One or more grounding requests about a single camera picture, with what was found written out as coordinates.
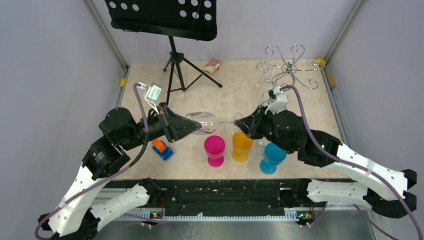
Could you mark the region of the wooden block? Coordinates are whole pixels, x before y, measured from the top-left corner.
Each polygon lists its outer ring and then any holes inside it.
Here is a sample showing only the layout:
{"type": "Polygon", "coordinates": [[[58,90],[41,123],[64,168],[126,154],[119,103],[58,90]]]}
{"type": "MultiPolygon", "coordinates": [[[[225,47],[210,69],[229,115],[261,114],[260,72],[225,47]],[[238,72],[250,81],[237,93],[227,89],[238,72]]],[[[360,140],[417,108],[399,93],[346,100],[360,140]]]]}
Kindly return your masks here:
{"type": "Polygon", "coordinates": [[[337,86],[336,80],[330,72],[326,73],[326,78],[330,89],[334,89],[337,86]]]}

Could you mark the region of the clear wine glass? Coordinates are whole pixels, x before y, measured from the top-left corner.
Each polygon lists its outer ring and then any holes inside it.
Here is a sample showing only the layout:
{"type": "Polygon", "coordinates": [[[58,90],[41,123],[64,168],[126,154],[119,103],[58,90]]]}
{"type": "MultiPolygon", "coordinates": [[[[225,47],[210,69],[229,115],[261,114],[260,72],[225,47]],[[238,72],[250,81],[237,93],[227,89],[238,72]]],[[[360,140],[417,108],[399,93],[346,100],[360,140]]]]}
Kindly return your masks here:
{"type": "Polygon", "coordinates": [[[239,132],[240,130],[235,126],[234,122],[243,118],[243,115],[240,112],[235,112],[231,120],[223,121],[218,120],[213,113],[201,111],[187,113],[185,117],[201,124],[201,128],[193,132],[194,135],[211,135],[219,126],[225,125],[233,126],[236,132],[239,132]]]}

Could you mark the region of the small clear tumbler glass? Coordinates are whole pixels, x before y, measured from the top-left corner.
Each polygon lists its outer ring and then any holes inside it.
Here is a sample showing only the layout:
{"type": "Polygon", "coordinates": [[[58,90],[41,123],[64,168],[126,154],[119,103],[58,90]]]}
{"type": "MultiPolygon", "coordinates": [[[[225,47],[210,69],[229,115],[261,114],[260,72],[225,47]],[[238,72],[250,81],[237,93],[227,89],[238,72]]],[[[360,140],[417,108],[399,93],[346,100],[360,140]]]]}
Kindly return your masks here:
{"type": "Polygon", "coordinates": [[[255,144],[253,145],[254,148],[254,153],[258,156],[262,156],[265,150],[265,147],[269,144],[270,142],[266,139],[266,138],[262,138],[262,139],[257,139],[255,144]]]}

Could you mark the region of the black music stand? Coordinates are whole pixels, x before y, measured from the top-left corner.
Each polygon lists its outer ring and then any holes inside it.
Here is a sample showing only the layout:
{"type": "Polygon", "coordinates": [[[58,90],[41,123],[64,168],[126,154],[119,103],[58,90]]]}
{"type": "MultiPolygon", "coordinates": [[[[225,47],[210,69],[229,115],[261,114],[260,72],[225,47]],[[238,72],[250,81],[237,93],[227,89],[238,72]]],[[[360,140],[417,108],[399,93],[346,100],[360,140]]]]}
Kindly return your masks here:
{"type": "Polygon", "coordinates": [[[167,36],[171,51],[163,71],[170,69],[166,101],[174,91],[185,92],[186,85],[181,62],[205,76],[219,88],[223,85],[178,52],[175,37],[210,42],[218,35],[217,1],[215,0],[107,0],[105,4],[111,17],[111,26],[124,32],[149,33],[167,36]],[[180,87],[173,89],[173,76],[180,87]]]}

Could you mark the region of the magenta plastic goblet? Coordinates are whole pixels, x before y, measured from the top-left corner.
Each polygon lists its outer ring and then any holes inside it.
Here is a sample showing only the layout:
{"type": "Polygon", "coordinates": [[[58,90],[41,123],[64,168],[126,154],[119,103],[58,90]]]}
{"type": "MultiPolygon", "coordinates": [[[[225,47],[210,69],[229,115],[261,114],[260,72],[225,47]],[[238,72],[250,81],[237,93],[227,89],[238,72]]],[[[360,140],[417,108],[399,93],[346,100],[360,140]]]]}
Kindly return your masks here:
{"type": "Polygon", "coordinates": [[[225,140],[218,135],[211,135],[205,139],[203,147],[207,155],[208,164],[213,168],[221,167],[225,161],[225,140]]]}

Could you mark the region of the tall clear flute glass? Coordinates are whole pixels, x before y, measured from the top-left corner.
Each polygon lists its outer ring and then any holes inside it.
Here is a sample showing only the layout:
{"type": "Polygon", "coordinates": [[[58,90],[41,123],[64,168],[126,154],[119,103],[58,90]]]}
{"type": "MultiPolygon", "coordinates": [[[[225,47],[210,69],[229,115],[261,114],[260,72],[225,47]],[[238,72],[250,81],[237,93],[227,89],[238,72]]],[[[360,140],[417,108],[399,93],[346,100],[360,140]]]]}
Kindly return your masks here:
{"type": "Polygon", "coordinates": [[[268,90],[271,87],[274,66],[269,61],[261,60],[255,65],[255,69],[258,77],[250,93],[251,103],[254,107],[268,99],[268,90]]]}

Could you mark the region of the small pink card box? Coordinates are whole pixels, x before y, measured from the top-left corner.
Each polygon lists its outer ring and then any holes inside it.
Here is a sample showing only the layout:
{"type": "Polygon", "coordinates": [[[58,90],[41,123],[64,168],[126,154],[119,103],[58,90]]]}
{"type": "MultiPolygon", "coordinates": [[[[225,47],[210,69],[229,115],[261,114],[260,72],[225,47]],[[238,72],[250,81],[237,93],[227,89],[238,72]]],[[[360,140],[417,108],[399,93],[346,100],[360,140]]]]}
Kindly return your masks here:
{"type": "Polygon", "coordinates": [[[204,66],[203,71],[208,74],[214,75],[215,73],[218,72],[222,64],[223,64],[222,61],[213,58],[204,66]]]}

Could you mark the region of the orange plastic goblet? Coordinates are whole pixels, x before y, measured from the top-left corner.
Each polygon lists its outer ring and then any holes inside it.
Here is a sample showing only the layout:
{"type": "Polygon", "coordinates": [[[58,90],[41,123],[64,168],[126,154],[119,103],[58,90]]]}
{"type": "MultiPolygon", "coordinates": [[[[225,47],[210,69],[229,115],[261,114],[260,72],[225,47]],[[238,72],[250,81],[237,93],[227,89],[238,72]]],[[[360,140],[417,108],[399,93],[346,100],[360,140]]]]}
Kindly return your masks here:
{"type": "Polygon", "coordinates": [[[243,132],[236,132],[232,136],[232,159],[238,163],[246,162],[249,158],[249,150],[253,143],[254,141],[247,137],[243,132]]]}

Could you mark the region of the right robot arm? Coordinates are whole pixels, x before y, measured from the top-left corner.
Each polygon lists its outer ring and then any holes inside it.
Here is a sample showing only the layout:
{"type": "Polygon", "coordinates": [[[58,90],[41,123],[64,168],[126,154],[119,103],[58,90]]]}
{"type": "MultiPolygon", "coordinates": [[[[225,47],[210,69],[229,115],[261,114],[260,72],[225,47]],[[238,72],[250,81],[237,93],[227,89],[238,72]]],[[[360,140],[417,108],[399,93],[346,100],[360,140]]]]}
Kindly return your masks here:
{"type": "Polygon", "coordinates": [[[303,180],[293,191],[299,206],[311,201],[358,205],[393,219],[400,219],[417,208],[417,197],[409,189],[417,183],[411,169],[396,171],[379,165],[352,150],[338,138],[310,129],[305,119],[283,110],[267,112],[259,106],[249,116],[237,119],[235,125],[249,138],[266,138],[307,165],[336,171],[349,182],[303,180]]]}

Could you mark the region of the blue orange toy car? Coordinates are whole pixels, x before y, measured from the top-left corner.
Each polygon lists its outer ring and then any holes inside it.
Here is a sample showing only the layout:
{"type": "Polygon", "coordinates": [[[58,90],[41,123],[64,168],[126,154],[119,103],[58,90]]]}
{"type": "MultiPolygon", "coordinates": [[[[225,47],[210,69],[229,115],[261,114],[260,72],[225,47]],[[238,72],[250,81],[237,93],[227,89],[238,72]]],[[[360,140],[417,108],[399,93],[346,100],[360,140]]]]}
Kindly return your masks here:
{"type": "Polygon", "coordinates": [[[155,139],[152,142],[152,149],[164,160],[167,161],[173,154],[173,150],[162,140],[155,139]]]}

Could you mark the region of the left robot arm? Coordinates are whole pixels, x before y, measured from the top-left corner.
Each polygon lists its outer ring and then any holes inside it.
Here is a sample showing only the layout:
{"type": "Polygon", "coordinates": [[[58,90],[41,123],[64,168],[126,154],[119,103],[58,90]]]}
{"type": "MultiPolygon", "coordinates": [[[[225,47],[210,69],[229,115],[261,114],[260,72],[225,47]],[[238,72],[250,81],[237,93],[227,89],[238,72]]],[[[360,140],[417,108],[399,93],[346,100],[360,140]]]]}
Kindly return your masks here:
{"type": "Polygon", "coordinates": [[[102,137],[82,159],[71,187],[55,210],[38,218],[36,230],[51,231],[54,240],[91,240],[108,223],[126,212],[160,202],[161,188],[151,178],[138,181],[123,194],[101,204],[93,201],[113,178],[141,159],[148,143],[166,137],[176,142],[199,130],[201,124],[174,113],[162,102],[158,112],[136,122],[124,107],[110,110],[99,124],[102,137]]]}

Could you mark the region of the chrome wine glass rack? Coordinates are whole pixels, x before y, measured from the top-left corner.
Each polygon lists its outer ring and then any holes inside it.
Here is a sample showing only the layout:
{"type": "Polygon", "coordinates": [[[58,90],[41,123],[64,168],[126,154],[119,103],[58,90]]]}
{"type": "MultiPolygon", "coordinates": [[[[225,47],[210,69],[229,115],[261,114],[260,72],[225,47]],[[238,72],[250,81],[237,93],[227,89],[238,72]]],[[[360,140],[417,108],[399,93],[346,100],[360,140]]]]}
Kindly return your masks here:
{"type": "Polygon", "coordinates": [[[319,83],[315,79],[309,79],[307,84],[302,82],[298,77],[297,73],[300,72],[313,72],[319,71],[320,66],[317,62],[315,65],[312,65],[311,69],[301,69],[297,67],[298,61],[304,55],[306,48],[301,44],[295,44],[290,48],[290,51],[293,54],[300,52],[298,57],[286,59],[277,45],[268,45],[264,52],[267,56],[272,57],[275,55],[275,52],[279,54],[279,58],[282,61],[281,65],[274,64],[270,61],[261,60],[256,63],[255,69],[256,72],[263,76],[263,80],[266,83],[272,84],[273,87],[282,86],[282,85],[291,85],[294,86],[295,83],[301,84],[303,87],[309,90],[316,90],[319,87],[319,83]]]}

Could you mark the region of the blue plastic goblet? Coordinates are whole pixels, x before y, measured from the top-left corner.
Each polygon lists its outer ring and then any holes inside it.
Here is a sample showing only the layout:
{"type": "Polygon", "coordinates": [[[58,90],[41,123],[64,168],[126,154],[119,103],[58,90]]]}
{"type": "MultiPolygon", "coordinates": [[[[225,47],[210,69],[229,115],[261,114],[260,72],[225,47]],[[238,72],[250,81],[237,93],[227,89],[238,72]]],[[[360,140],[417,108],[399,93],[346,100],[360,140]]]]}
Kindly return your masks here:
{"type": "Polygon", "coordinates": [[[274,143],[269,143],[263,150],[262,160],[260,161],[260,170],[267,175],[276,172],[277,166],[280,165],[287,157],[287,153],[274,143]]]}

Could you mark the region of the yellow left edge clamp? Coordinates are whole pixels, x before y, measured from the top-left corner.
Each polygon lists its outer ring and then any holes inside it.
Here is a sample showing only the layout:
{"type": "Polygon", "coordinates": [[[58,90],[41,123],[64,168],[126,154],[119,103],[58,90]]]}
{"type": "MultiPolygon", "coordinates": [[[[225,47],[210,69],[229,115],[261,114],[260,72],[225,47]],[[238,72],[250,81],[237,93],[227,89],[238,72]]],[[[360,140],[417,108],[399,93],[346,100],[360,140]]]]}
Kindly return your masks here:
{"type": "Polygon", "coordinates": [[[125,84],[126,84],[126,79],[125,79],[125,78],[122,78],[122,79],[120,80],[119,87],[120,87],[120,88],[124,88],[124,87],[125,87],[125,84]]]}

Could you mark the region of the yellow corner clamp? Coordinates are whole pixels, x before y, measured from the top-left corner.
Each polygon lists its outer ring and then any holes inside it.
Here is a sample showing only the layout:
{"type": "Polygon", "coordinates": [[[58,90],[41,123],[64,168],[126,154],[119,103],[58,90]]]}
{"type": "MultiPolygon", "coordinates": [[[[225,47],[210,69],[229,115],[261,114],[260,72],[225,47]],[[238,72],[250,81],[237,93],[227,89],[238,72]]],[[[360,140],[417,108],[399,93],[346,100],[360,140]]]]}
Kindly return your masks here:
{"type": "Polygon", "coordinates": [[[327,65],[327,62],[326,62],[324,59],[322,59],[322,58],[317,58],[317,59],[315,60],[315,63],[316,63],[319,67],[321,67],[321,68],[323,68],[323,67],[325,67],[325,66],[327,65]]]}

